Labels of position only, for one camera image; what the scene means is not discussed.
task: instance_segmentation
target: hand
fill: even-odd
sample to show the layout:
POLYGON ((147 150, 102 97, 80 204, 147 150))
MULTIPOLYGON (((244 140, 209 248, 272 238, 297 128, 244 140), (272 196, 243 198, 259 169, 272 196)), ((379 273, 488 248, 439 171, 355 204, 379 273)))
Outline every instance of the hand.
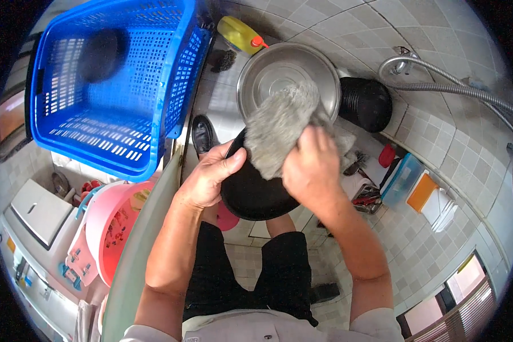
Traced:
POLYGON ((177 192, 181 200, 196 209, 210 207, 220 201, 220 185, 229 175, 239 171, 247 152, 240 148, 225 159, 232 141, 213 147, 198 163, 177 192))
POLYGON ((322 127, 304 129, 282 171, 287 192, 315 214, 343 195, 336 144, 322 127))

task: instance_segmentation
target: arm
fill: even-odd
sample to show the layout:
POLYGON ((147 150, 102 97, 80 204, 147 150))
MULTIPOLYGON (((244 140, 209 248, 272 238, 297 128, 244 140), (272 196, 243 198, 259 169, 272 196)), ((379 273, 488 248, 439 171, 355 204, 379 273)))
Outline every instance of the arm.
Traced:
POLYGON ((175 194, 146 263, 145 286, 135 316, 173 338, 182 338, 182 317, 192 277, 203 209, 219 202, 220 183, 246 159, 240 149, 224 159, 231 143, 217 146, 199 162, 175 194))
POLYGON ((283 185, 333 233, 353 277, 350 321, 393 308, 386 255, 378 237, 340 187, 335 143, 321 127, 307 127, 283 164, 283 185))

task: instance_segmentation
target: blue plastic basket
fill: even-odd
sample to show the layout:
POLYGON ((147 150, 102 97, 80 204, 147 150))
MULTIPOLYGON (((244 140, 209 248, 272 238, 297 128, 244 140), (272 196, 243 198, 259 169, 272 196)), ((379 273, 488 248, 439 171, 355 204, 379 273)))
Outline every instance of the blue plastic basket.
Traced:
POLYGON ((147 180, 178 138, 211 33, 198 27, 196 0, 90 1, 44 31, 30 87, 30 129, 41 147, 128 181, 147 180), (121 68, 100 83, 77 73, 87 37, 129 36, 121 68))

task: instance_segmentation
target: white shirt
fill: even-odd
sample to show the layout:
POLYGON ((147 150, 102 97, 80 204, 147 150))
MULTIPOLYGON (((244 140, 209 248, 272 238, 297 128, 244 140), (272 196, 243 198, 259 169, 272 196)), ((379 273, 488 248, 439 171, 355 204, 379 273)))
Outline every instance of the white shirt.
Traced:
MULTIPOLYGON (((232 310, 198 316, 183 323, 184 342, 402 342, 393 310, 370 310, 350 325, 349 331, 319 331, 306 320, 274 310, 232 310)), ((132 325, 121 342, 175 342, 168 334, 145 325, 132 325)))

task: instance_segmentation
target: black shoe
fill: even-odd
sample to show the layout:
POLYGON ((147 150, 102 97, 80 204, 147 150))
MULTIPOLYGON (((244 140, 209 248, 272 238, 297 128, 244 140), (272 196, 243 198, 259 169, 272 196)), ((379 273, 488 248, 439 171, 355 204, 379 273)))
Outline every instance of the black shoe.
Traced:
POLYGON ((209 152, 213 146, 218 144, 213 133, 213 126, 205 115, 197 115, 192 120, 192 144, 198 156, 209 152))

